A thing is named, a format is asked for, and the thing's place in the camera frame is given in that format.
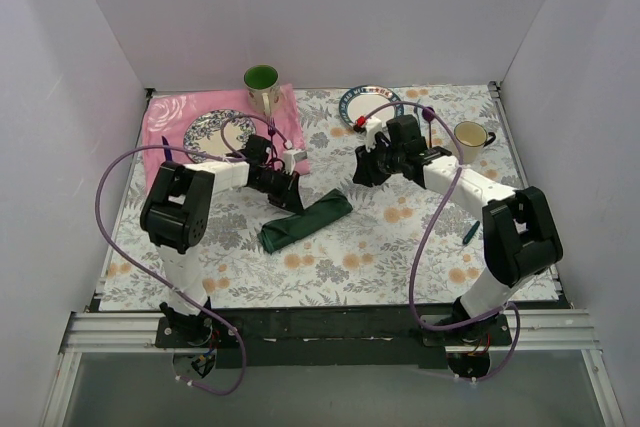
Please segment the dark green cloth napkin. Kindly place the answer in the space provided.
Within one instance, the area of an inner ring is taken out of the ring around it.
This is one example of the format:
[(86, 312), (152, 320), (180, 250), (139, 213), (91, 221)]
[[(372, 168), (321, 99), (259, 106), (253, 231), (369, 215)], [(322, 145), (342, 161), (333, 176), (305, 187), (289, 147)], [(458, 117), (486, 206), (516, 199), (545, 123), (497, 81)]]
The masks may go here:
[(273, 254), (311, 236), (352, 211), (353, 206), (347, 197), (341, 191), (333, 189), (301, 214), (264, 224), (257, 239), (265, 252)]

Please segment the gold spoon teal handle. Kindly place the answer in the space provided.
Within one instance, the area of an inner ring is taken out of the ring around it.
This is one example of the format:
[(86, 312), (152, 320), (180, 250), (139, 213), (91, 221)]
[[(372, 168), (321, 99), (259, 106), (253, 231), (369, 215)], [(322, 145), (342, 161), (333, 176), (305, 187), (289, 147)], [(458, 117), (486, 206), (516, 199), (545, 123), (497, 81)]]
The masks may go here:
[(468, 230), (468, 232), (464, 235), (463, 239), (462, 239), (462, 244), (463, 245), (468, 245), (474, 238), (474, 236), (476, 235), (477, 231), (479, 230), (480, 227), (480, 222), (476, 221), (471, 228)]

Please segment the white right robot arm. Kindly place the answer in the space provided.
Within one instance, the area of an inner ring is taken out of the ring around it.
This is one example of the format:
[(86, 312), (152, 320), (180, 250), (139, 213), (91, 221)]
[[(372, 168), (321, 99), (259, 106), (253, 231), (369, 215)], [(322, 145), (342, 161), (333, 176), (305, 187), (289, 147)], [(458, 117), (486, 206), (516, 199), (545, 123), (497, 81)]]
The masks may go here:
[(382, 122), (373, 115), (354, 125), (365, 135), (356, 150), (354, 183), (379, 186), (400, 174), (421, 188), (441, 195), (480, 221), (485, 268), (453, 304), (449, 317), (418, 325), (438, 334), (447, 332), (464, 344), (475, 344), (512, 296), (556, 264), (563, 248), (548, 201), (536, 187), (517, 190), (488, 179), (442, 147), (431, 147), (411, 115)]

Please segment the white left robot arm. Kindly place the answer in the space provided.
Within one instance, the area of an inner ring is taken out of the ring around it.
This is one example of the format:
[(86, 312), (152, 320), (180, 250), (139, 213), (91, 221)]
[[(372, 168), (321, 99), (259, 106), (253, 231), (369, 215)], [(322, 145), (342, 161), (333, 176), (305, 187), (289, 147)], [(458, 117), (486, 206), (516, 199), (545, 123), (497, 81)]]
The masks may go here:
[(268, 139), (252, 134), (243, 149), (223, 160), (165, 161), (151, 186), (140, 225), (156, 246), (170, 283), (169, 300), (160, 310), (171, 331), (190, 346), (205, 345), (213, 333), (211, 320), (201, 311), (211, 304), (198, 247), (207, 230), (212, 197), (249, 187), (266, 194), (275, 207), (295, 214), (304, 210), (296, 166), (307, 153), (290, 142), (278, 158), (271, 157), (273, 152)]

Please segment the purple metallic spoon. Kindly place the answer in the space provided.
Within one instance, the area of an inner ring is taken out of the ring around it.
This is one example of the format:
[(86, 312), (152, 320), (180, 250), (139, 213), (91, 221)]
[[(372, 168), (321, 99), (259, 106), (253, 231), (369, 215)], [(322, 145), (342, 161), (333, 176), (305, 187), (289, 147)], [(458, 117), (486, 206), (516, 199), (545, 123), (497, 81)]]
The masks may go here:
[(431, 149), (433, 147), (432, 141), (432, 122), (435, 119), (435, 111), (431, 106), (425, 106), (422, 109), (422, 117), (427, 123), (427, 145)]

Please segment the purple metallic fork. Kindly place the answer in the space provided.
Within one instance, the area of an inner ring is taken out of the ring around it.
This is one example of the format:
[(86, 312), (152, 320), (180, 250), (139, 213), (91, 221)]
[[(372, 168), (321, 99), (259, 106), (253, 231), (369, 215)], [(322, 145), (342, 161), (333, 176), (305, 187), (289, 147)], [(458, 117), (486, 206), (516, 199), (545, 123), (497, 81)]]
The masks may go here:
[(268, 134), (271, 139), (273, 139), (276, 134), (275, 124), (272, 118), (268, 119)]

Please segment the white plate blue lettered rim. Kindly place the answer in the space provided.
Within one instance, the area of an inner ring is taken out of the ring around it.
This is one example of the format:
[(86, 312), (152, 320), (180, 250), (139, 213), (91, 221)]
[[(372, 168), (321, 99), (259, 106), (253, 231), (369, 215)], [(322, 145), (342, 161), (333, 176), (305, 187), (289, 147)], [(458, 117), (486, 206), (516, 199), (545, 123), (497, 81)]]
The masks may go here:
[(353, 126), (361, 117), (377, 107), (399, 102), (400, 97), (392, 90), (378, 85), (361, 85), (347, 90), (341, 97), (338, 110), (346, 131), (354, 134)]

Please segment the blue floral patterned plate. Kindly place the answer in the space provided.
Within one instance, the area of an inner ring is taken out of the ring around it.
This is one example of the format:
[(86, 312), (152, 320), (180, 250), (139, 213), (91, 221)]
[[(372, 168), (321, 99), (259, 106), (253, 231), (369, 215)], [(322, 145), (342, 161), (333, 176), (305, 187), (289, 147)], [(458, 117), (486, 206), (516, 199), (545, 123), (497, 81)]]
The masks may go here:
[(231, 118), (224, 129), (225, 138), (233, 149), (241, 150), (249, 136), (256, 133), (256, 126), (251, 118), (239, 118), (239, 115), (239, 111), (229, 109), (210, 111), (201, 115), (187, 128), (183, 137), (184, 148), (214, 156), (231, 153), (220, 134), (222, 124)]

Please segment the green interior ceramic mug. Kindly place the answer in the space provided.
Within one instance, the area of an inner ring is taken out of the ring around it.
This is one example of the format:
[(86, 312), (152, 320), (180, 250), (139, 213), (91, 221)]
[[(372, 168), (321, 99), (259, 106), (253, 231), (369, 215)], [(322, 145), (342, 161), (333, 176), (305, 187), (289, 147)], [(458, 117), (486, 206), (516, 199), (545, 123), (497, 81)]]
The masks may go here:
[(271, 118), (283, 101), (278, 71), (270, 65), (256, 65), (245, 72), (243, 80), (251, 106)]

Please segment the purple blue knife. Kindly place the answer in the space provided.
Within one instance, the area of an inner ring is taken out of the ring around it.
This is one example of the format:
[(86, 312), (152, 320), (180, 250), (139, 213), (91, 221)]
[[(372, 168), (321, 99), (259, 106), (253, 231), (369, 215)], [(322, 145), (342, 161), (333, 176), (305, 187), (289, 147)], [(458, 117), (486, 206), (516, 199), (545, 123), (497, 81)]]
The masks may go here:
[(161, 137), (161, 142), (162, 145), (165, 147), (164, 148), (164, 157), (166, 161), (172, 161), (173, 157), (172, 157), (172, 149), (169, 147), (169, 141), (167, 140), (167, 138), (165, 136)]

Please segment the pink cloth placemat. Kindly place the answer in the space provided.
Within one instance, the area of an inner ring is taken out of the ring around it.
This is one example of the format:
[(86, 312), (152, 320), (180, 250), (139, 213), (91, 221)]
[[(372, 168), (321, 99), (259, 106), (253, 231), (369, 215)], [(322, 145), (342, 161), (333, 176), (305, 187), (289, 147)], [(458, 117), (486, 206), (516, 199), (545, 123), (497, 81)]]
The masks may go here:
[[(306, 150), (303, 130), (299, 122), (299, 113), (291, 84), (281, 87), (283, 101), (274, 113), (275, 126), (292, 143), (294, 149)], [(210, 111), (229, 109), (240, 114), (260, 115), (249, 102), (248, 91), (228, 90), (209, 91), (162, 96), (151, 100), (143, 119), (142, 144), (160, 145), (165, 136), (169, 145), (183, 147), (183, 137), (191, 123)], [(252, 119), (259, 136), (269, 139), (266, 124)], [(146, 177), (146, 190), (150, 190), (160, 165), (165, 161), (164, 151), (147, 150), (142, 153)], [(173, 161), (178, 163), (200, 163), (208, 159), (202, 156), (189, 156), (172, 151)]]

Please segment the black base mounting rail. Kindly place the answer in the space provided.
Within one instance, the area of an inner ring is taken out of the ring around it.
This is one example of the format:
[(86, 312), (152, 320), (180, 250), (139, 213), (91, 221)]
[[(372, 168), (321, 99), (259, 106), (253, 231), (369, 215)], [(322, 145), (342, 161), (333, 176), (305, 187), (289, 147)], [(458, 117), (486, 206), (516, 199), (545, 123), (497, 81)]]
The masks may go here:
[(276, 366), (399, 366), (446, 369), (468, 363), (481, 376), (492, 347), (516, 335), (507, 318), (456, 330), (423, 329), (405, 306), (224, 309), (217, 318), (161, 307), (155, 347), (193, 350), (220, 369)]

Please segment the silver aluminium frame rail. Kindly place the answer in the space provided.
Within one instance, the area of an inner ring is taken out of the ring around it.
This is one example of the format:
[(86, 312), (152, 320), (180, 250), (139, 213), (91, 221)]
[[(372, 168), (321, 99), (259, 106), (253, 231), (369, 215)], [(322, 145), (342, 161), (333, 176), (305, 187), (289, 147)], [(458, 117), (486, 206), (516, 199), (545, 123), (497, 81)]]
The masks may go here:
[(157, 312), (72, 313), (59, 352), (170, 353), (155, 346)]

